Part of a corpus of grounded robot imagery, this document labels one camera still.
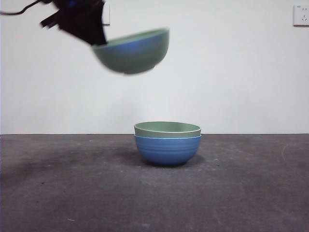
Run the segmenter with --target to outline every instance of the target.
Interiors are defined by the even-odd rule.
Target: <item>concrete floor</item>
[[[2,135],[3,232],[309,232],[309,134],[203,135],[178,167],[133,135]]]

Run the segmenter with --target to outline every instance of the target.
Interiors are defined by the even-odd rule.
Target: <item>green ceramic bowl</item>
[[[155,29],[108,41],[91,48],[110,70],[134,74],[152,69],[165,57],[169,47],[169,29]]]
[[[201,128],[181,122],[142,122],[134,125],[135,134],[149,138],[192,138],[201,135]]]

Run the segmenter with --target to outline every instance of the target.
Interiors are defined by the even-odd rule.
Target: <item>blue bowl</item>
[[[149,138],[135,135],[136,146],[148,161],[178,165],[190,160],[198,150],[201,135],[191,138]]]

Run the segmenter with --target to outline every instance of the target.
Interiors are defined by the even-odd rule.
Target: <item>black cable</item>
[[[40,1],[42,0],[36,0],[35,2],[31,3],[30,5],[26,6],[24,9],[22,9],[20,12],[12,12],[12,13],[9,13],[9,12],[3,12],[3,11],[0,11],[0,15],[20,15],[22,13],[24,13],[28,8],[30,8],[31,6],[34,6],[35,4],[39,3]]]

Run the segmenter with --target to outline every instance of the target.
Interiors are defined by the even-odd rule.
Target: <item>wall socket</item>
[[[309,27],[309,5],[294,5],[293,17],[294,27]]]

